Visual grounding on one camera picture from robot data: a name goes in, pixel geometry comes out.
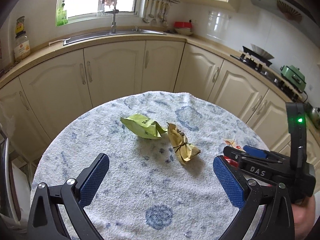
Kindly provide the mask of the person's right hand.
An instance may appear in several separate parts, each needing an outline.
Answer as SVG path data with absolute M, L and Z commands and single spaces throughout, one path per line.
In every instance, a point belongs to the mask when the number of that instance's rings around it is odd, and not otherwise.
M 315 222 L 315 197 L 306 197 L 300 204 L 292 204 L 295 239 L 305 239 Z

